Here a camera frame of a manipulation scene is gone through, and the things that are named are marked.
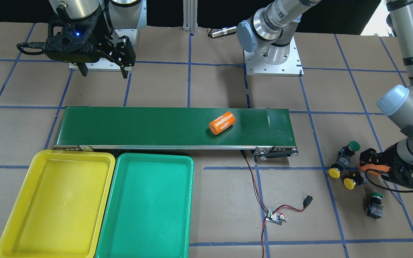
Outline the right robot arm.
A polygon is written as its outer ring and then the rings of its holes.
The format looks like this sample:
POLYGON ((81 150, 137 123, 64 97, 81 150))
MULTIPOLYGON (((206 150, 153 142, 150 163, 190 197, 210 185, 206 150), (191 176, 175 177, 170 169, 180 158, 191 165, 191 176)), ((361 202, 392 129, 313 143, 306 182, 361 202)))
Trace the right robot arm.
POLYGON ((124 79, 136 62, 129 36, 118 29, 147 25, 145 0, 51 0, 54 15, 43 47, 49 59, 71 63, 83 76, 88 63, 104 58, 116 64, 124 79))

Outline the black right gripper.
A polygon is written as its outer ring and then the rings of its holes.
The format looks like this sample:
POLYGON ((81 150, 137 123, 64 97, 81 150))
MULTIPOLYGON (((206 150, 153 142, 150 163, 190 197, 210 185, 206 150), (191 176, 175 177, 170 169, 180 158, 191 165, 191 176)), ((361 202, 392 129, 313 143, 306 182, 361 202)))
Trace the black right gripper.
MULTIPOLYGON (((128 68, 136 63, 136 53, 128 36, 124 35, 118 39, 105 40, 98 44, 101 57, 118 65, 124 79, 128 79, 128 68)), ((86 77, 88 68, 86 63, 78 63, 78 69, 82 76, 86 77)))

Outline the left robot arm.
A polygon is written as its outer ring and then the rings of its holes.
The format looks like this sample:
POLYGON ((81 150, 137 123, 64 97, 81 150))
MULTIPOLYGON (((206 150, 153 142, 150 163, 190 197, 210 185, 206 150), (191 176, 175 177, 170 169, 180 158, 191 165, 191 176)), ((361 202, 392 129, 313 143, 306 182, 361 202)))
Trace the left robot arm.
MULTIPOLYGON (((264 49, 287 47, 297 19, 318 3, 318 0, 275 0, 257 10, 237 26, 242 49, 257 54, 264 49)), ((379 98, 377 107, 406 137, 380 153, 372 148, 364 150, 358 167, 365 182, 374 173, 382 180, 405 187, 403 193, 413 193, 413 0, 388 0, 386 6, 411 85, 393 87, 379 98)))

